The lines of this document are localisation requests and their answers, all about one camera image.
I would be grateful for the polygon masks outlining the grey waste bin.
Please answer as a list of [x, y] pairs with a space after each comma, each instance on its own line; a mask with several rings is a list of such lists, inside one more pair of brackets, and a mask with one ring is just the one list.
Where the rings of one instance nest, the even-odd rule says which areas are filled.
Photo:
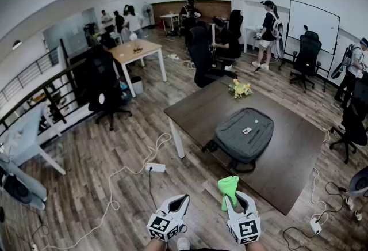
[[136, 95], [142, 94], [143, 93], [143, 81], [142, 78], [140, 76], [134, 76], [131, 78], [131, 83], [132, 83], [132, 87], [133, 90], [135, 92]]

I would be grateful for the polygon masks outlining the white standing fan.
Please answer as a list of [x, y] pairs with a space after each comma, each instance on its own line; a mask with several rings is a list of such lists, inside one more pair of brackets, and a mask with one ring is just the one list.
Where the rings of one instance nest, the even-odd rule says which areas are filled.
[[149, 20], [149, 28], [154, 29], [156, 27], [153, 20], [153, 8], [150, 4], [145, 3], [142, 7], [142, 14], [145, 18]]

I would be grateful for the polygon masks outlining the grey white equipment pack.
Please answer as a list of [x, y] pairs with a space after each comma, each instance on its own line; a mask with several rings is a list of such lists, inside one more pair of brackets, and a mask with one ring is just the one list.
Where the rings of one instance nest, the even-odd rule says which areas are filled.
[[368, 197], [368, 166], [357, 172], [351, 179], [349, 184], [350, 196], [355, 197]]
[[277, 58], [283, 59], [284, 58], [284, 45], [283, 45], [283, 24], [280, 18], [276, 18], [271, 28], [271, 33], [274, 36], [274, 48], [275, 48], [275, 55]]
[[346, 67], [349, 67], [351, 65], [351, 62], [352, 62], [352, 53], [353, 53], [353, 50], [355, 50], [355, 49], [358, 49], [358, 47], [355, 47], [352, 44], [350, 44], [346, 48], [345, 53], [344, 53], [344, 56], [343, 56], [343, 59], [342, 59], [342, 62], [337, 66], [337, 68], [333, 71], [333, 73], [331, 75], [331, 78], [332, 79], [338, 78], [341, 75], [342, 71]]
[[0, 153], [0, 189], [21, 204], [45, 210], [46, 188], [24, 173], [3, 153]]

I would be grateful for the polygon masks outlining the yellow artificial flower bouquet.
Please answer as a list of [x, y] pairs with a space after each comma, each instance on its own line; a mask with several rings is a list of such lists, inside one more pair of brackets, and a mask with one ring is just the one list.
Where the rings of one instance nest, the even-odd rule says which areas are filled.
[[241, 83], [238, 79], [233, 79], [231, 83], [220, 81], [225, 85], [234, 99], [240, 99], [253, 94], [249, 83]]

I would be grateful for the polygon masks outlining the black chair with white patch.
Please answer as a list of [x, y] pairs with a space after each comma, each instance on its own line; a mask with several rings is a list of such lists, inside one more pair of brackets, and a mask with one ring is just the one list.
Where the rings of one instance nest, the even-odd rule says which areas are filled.
[[114, 58], [103, 46], [98, 45], [90, 49], [86, 58], [86, 91], [88, 109], [101, 115], [96, 119], [98, 123], [103, 117], [109, 116], [109, 129], [114, 130], [114, 114], [125, 113], [129, 117], [132, 112], [124, 109], [131, 99], [129, 92], [124, 91], [120, 79], [114, 69]]

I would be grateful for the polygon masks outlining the person's left forearm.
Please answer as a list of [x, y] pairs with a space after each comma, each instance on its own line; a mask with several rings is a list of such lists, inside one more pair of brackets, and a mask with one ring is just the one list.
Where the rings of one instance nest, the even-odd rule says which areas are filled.
[[145, 251], [166, 251], [166, 245], [166, 242], [154, 238], [146, 246]]

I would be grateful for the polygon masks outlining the whiteboard on black stand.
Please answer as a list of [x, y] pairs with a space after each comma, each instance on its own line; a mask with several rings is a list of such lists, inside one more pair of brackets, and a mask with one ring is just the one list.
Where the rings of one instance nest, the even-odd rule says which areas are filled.
[[306, 30], [313, 31], [318, 34], [322, 43], [317, 57], [321, 66], [316, 76], [321, 77], [326, 83], [335, 56], [339, 25], [339, 16], [307, 3], [290, 0], [289, 22], [287, 31], [282, 36], [285, 39], [285, 46], [284, 58], [280, 59], [281, 64], [286, 61], [293, 64], [293, 52], [300, 50], [300, 36]]

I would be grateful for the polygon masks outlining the green cloth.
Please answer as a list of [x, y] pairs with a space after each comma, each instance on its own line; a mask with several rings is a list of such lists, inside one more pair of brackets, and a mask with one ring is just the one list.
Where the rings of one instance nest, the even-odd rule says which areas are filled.
[[239, 182], [238, 176], [229, 176], [226, 178], [222, 178], [218, 181], [218, 188], [220, 192], [223, 194], [223, 202], [221, 205], [222, 211], [227, 212], [227, 205], [225, 202], [226, 196], [230, 198], [233, 206], [237, 205], [236, 190], [238, 182]]

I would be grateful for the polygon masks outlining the grey backpack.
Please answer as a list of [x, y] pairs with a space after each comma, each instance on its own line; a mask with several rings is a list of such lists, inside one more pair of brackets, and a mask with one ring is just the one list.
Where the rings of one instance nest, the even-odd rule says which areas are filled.
[[[248, 134], [242, 133], [246, 127], [252, 128]], [[254, 108], [243, 108], [220, 123], [214, 138], [202, 151], [222, 149], [231, 158], [231, 168], [238, 173], [251, 173], [255, 170], [256, 159], [264, 152], [271, 141], [274, 122], [265, 113]]]

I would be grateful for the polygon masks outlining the person's white shoe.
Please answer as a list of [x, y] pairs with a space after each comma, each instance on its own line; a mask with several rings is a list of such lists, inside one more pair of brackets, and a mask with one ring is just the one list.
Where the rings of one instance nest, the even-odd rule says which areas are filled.
[[190, 241], [186, 237], [180, 237], [177, 240], [178, 251], [189, 251], [191, 248]]

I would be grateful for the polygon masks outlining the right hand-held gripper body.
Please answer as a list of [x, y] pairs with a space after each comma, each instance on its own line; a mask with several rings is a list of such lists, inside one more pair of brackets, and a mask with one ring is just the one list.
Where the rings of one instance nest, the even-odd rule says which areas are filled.
[[259, 240], [261, 233], [260, 217], [246, 217], [243, 213], [236, 212], [236, 219], [228, 220], [227, 226], [239, 245]]

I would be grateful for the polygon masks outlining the brown desk with white legs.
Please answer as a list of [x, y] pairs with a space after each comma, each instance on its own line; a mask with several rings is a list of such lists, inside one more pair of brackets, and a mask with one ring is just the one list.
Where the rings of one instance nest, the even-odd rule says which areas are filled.
[[207, 24], [207, 28], [208, 31], [211, 35], [211, 42], [215, 43], [216, 42], [216, 35], [217, 35], [217, 30], [216, 30], [216, 26], [215, 23], [213, 22], [213, 17], [199, 17], [198, 21], [203, 21]]

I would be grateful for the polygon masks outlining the pale blue white-legged table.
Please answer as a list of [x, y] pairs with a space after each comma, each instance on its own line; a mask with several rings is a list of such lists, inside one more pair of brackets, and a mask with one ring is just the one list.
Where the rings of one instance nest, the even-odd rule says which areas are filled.
[[60, 131], [54, 125], [48, 115], [48, 107], [45, 102], [32, 108], [29, 112], [19, 118], [5, 133], [0, 137], [4, 141], [5, 156], [17, 166], [21, 166], [33, 157], [42, 156], [60, 174], [65, 175], [66, 171], [56, 163], [38, 144], [39, 125], [41, 118], [44, 117], [50, 125], [51, 131], [57, 136], [61, 136]]

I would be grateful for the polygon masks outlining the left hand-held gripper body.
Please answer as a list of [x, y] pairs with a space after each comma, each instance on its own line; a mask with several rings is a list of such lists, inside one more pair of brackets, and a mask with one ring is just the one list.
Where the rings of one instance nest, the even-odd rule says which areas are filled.
[[147, 230], [151, 238], [168, 242], [182, 230], [184, 225], [183, 219], [178, 222], [169, 213], [158, 210], [157, 213], [151, 215]]

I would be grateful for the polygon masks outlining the black office chair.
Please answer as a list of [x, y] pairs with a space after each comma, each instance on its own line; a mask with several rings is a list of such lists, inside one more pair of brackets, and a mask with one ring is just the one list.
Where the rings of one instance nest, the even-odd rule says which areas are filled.
[[213, 56], [207, 33], [206, 29], [201, 26], [191, 28], [186, 44], [189, 55], [195, 65], [194, 82], [200, 88], [223, 76], [237, 79], [236, 73], [225, 70], [225, 64], [235, 60], [222, 56]]
[[229, 18], [228, 29], [233, 33], [234, 37], [238, 40], [239, 44], [243, 44], [242, 23], [243, 23], [243, 16], [241, 14], [241, 10], [232, 10]]
[[318, 54], [321, 50], [322, 43], [319, 40], [317, 33], [306, 30], [303, 35], [300, 36], [300, 50], [299, 52], [293, 52], [293, 68], [298, 73], [291, 72], [292, 77], [289, 81], [292, 84], [295, 81], [302, 82], [304, 86], [304, 93], [306, 93], [306, 83], [312, 84], [312, 89], [315, 88], [315, 84], [309, 79], [317, 75], [317, 72], [321, 66], [321, 63], [317, 60]]
[[362, 78], [355, 80], [350, 103], [343, 111], [341, 124], [344, 127], [344, 131], [336, 127], [332, 127], [329, 130], [330, 133], [336, 132], [340, 136], [340, 139], [330, 144], [330, 149], [333, 149], [336, 144], [344, 143], [345, 164], [348, 164], [349, 161], [349, 146], [353, 148], [352, 153], [355, 154], [357, 150], [356, 145], [365, 146], [368, 144], [368, 127], [365, 128], [363, 125], [363, 121], [368, 115], [368, 75], [365, 74]]

